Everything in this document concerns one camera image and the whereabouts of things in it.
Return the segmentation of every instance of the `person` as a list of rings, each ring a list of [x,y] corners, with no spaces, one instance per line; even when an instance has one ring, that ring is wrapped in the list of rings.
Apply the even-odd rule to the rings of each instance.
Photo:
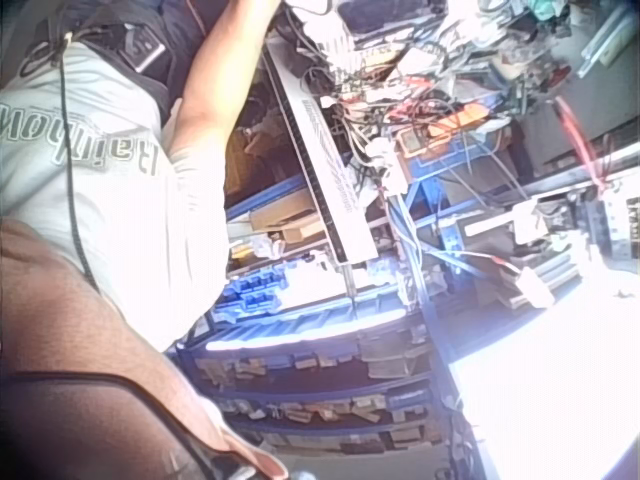
[[[225,146],[279,3],[65,0],[0,92],[2,434],[34,478],[287,476],[160,353],[224,285]]]
[[[225,148],[279,4],[65,0],[0,93],[0,214],[38,232],[159,351],[226,282]]]

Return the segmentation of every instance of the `wire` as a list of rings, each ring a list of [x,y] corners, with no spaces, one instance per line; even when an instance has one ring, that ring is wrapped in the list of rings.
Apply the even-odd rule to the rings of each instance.
[[[400,217],[400,219],[404,222],[404,227],[409,232],[409,235],[404,234],[404,232],[400,228],[398,228],[398,224],[395,223],[396,219],[394,218],[393,215],[387,214],[389,217],[389,223],[394,228],[394,230],[396,231],[396,233],[400,238],[402,238],[405,242],[407,242],[409,245],[414,247],[418,257],[418,265],[422,266],[423,252],[422,252],[422,248],[420,247],[420,238],[418,237],[418,228],[416,227],[416,224],[413,221],[413,218],[411,218],[411,213],[409,212],[409,209],[407,208],[406,204],[404,203],[404,200],[400,195],[389,197],[388,203],[393,213],[395,213],[398,217]]]
[[[476,136],[472,133],[468,134],[471,139],[475,142],[476,145],[478,145],[478,147],[480,147],[482,150],[484,150],[485,153],[487,153],[496,163],[496,165],[498,165],[498,167],[500,168],[500,170],[502,170],[504,172],[504,174],[507,176],[507,178],[509,179],[509,181],[513,184],[513,186],[515,186],[516,190],[518,190],[518,192],[520,193],[520,195],[522,195],[522,197],[525,200],[529,200],[530,197],[529,195],[527,195],[527,192],[524,191],[524,188],[522,188],[522,185],[520,185],[520,182],[518,182],[518,180],[516,179],[516,177],[511,173],[511,171],[505,166],[504,163],[502,163],[502,160],[500,160],[500,158],[498,158],[498,155],[496,155],[496,150],[500,145],[500,142],[497,141],[496,142],[496,149],[495,150],[491,150],[489,149],[483,142],[481,142],[480,140],[478,140],[476,138]]]
[[[565,132],[569,137],[569,142],[572,144],[578,155],[578,158],[589,173],[591,181],[598,188],[598,194],[602,194],[602,192],[606,188],[606,185],[602,181],[602,178],[599,177],[596,172],[596,155],[593,150],[593,146],[586,139],[584,133],[582,132],[582,129],[580,128],[578,120],[569,107],[569,104],[567,104],[567,102],[565,102],[562,97],[556,97],[552,105],[556,115],[560,119],[560,123],[564,127]]]
[[[511,4],[511,0],[503,0],[502,3],[500,3],[495,7],[483,7],[482,3],[483,3],[482,0],[478,2],[478,10],[480,10],[480,12],[484,14],[492,14],[492,13],[498,13],[504,10],[506,7],[508,7]]]
[[[313,88],[312,88],[313,85],[311,81],[307,80],[307,77],[311,76],[311,79],[314,80],[314,77],[315,77],[314,72],[322,72],[324,76],[329,80],[329,82],[331,82],[332,84],[334,83],[333,75],[331,75],[331,72],[326,67],[322,67],[320,65],[311,65],[309,68],[307,68],[304,71],[304,73],[300,77],[300,89],[303,92],[308,93],[309,95],[313,95],[314,97],[323,97],[323,96],[333,97],[333,91],[331,90],[327,91],[326,93],[313,92]]]
[[[189,10],[191,11],[191,15],[193,16],[193,19],[198,24],[198,28],[200,29],[200,32],[202,33],[202,35],[204,35],[206,37],[207,36],[207,29],[204,26],[204,22],[202,21],[202,17],[200,16],[198,11],[193,6],[193,3],[191,3],[191,0],[185,0],[185,1],[187,2],[187,6],[189,7]]]
[[[353,135],[351,133],[351,130],[349,128],[349,124],[347,123],[347,121],[344,118],[340,118],[338,116],[334,117],[337,120],[340,120],[342,122],[342,125],[344,125],[344,130],[345,130],[345,134],[347,136],[347,141],[349,142],[349,147],[351,147],[351,151],[353,152],[353,158],[356,162],[358,162],[360,165],[362,165],[363,167],[367,167],[367,168],[371,168],[373,167],[373,165],[371,165],[370,162],[365,162],[362,157],[360,157],[360,154],[358,153],[356,146],[354,144],[354,138]]]
[[[444,167],[449,171],[449,173],[451,175],[453,175],[454,177],[456,177],[456,180],[460,183],[460,185],[462,185],[463,187],[465,187],[469,193],[471,193],[471,195],[473,195],[473,197],[478,201],[478,203],[480,205],[482,205],[485,208],[489,208],[489,205],[487,205],[487,202],[484,201],[484,199],[482,198],[482,196],[476,192],[471,185],[469,185],[467,182],[465,182],[462,177],[460,175],[458,175],[458,173],[456,173],[456,171],[451,168],[449,165],[447,165],[447,163],[442,160],[442,158],[438,157],[438,161],[444,165]]]
[[[465,255],[467,257],[487,258],[496,265],[506,267],[517,275],[520,275],[522,273],[522,270],[516,267],[513,263],[505,260],[504,258],[497,257],[496,255],[490,255],[488,253],[469,252],[466,250],[448,250],[446,251],[446,253],[451,255]]]
[[[553,210],[551,210],[551,212],[545,212],[544,210],[542,210],[542,208],[540,207],[540,205],[538,205],[536,207],[536,211],[544,218],[547,218],[549,220],[553,220],[557,217],[559,217],[560,215],[563,215],[565,213],[565,207],[564,205],[559,205],[556,208],[554,208]]]
[[[609,174],[611,173],[611,156],[615,149],[613,137],[610,133],[605,133],[604,137],[602,137],[602,148],[603,158],[600,179],[602,180],[602,183],[606,184],[607,178],[609,178]]]
[[[456,124],[458,126],[458,131],[460,132],[461,138],[462,138],[462,145],[464,146],[464,153],[465,153],[465,157],[467,160],[467,168],[469,169],[469,173],[473,173],[471,170],[471,155],[469,154],[469,146],[467,145],[467,140],[464,136],[464,132],[462,131],[462,124],[460,122],[460,117],[457,115],[456,109],[454,108],[454,106],[450,103],[447,102],[446,100],[443,100],[441,98],[437,98],[437,97],[433,97],[433,98],[426,98],[424,100],[425,102],[428,101],[434,101],[436,103],[440,103],[441,105],[444,105],[445,107],[447,107],[447,109],[453,113],[453,117],[456,120]]]
[[[75,189],[73,185],[73,158],[71,155],[71,133],[69,126],[69,115],[67,112],[67,83],[64,72],[64,53],[73,39],[71,32],[64,36],[64,43],[60,47],[60,52],[57,54],[57,62],[60,69],[60,101],[62,110],[62,123],[64,125],[64,145],[67,151],[67,200],[69,203],[69,219],[71,222],[71,236],[73,237],[73,244],[80,259],[80,264],[84,270],[84,276],[87,282],[94,288],[94,290],[100,293],[98,284],[91,271],[89,260],[87,259],[82,245],[82,238],[80,237],[80,230],[78,227],[78,217],[76,214],[76,202],[75,202]]]
[[[353,127],[353,131],[368,145],[371,141],[367,138],[367,136],[360,131],[359,128]]]
[[[319,56],[321,59],[325,60],[327,58],[327,56],[322,53],[320,51],[320,49],[316,46],[313,46],[311,44],[311,42],[302,34],[302,32],[300,30],[298,30],[298,27],[295,26],[295,22],[293,21],[293,18],[291,17],[291,10],[290,9],[286,9],[285,10],[285,16],[287,17],[287,21],[289,22],[289,26],[291,27],[291,30],[293,30],[293,33],[296,34],[296,37],[298,37],[298,39],[307,47],[307,49],[309,49],[312,53],[316,54],[317,56]]]

